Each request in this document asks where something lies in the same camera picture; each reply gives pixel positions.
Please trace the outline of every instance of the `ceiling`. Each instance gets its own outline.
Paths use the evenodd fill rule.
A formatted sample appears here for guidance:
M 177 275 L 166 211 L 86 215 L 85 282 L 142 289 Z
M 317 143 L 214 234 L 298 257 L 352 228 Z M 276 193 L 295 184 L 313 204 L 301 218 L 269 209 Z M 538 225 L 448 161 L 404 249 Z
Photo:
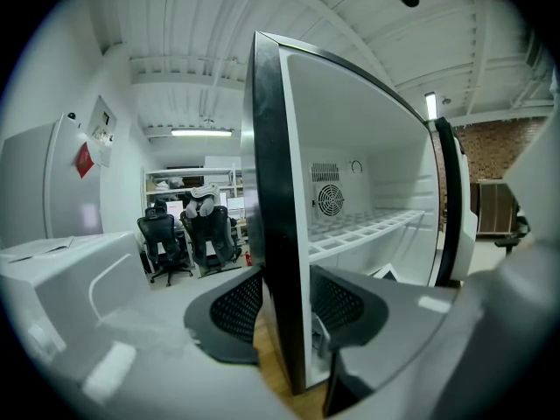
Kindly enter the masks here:
M 456 125 L 552 108 L 552 62 L 503 0 L 420 0 L 416 8 L 399 0 L 88 1 L 101 50 L 128 45 L 148 137 L 207 118 L 240 129 L 254 31 L 352 61 L 423 116 L 424 95 L 436 92 L 440 114 Z

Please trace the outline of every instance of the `white refrigerator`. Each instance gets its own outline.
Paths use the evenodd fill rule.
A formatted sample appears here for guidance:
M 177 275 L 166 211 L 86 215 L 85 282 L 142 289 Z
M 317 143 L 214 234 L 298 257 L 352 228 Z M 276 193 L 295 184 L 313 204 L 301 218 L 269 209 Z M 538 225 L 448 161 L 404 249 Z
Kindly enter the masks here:
M 76 163 L 84 144 L 97 163 L 81 177 Z M 103 233 L 98 152 L 65 115 L 7 138 L 0 157 L 2 245 Z

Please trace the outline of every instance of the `wooden surface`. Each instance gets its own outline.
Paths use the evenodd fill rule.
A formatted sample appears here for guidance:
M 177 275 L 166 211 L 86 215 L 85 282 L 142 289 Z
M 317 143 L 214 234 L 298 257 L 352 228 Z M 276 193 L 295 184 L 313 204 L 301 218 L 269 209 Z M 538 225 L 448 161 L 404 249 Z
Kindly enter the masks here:
M 321 384 L 302 395 L 293 396 L 290 385 L 286 381 L 284 372 L 270 340 L 269 331 L 264 323 L 262 314 L 259 314 L 255 324 L 254 347 L 259 351 L 262 378 L 282 401 L 300 418 L 323 418 L 323 402 L 326 397 L 326 383 Z

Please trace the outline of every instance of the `fan grille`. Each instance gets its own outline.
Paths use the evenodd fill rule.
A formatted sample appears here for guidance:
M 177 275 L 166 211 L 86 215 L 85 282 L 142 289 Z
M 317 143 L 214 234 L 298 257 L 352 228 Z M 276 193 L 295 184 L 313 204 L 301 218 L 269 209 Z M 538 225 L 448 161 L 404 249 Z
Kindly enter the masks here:
M 344 197 L 336 185 L 325 185 L 318 194 L 318 207 L 327 216 L 339 214 L 342 210 Z

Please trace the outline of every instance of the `fridge shelf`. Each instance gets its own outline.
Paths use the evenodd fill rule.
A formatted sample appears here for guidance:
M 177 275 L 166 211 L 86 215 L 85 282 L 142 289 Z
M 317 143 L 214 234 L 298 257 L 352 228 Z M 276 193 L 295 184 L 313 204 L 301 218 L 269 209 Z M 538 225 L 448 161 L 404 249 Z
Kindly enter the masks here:
M 418 221 L 423 210 L 375 210 L 336 220 L 314 222 L 308 228 L 309 263 L 356 248 L 406 224 Z

